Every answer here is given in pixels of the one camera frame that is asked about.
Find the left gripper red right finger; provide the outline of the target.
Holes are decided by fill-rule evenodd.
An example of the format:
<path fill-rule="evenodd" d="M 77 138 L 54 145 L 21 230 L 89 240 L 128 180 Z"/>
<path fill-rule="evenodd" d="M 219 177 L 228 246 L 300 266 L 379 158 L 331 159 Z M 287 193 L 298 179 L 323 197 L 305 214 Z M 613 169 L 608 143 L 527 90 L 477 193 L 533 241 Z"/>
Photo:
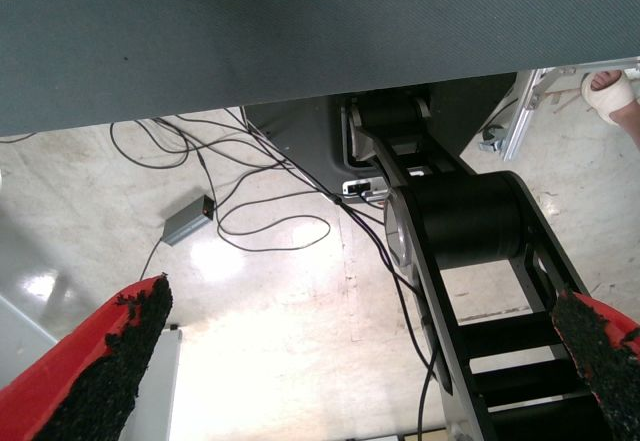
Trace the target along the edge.
<path fill-rule="evenodd" d="M 552 322 L 615 440 L 639 438 L 639 323 L 606 303 L 562 292 Z"/>

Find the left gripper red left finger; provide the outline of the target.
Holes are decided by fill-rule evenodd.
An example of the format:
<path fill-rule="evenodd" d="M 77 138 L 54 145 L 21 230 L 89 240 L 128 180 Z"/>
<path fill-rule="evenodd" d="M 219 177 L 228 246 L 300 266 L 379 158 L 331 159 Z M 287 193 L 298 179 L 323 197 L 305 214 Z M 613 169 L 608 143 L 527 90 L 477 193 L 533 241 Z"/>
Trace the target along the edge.
<path fill-rule="evenodd" d="M 2 389 L 2 439 L 119 439 L 172 305 L 164 274 L 117 292 Z"/>

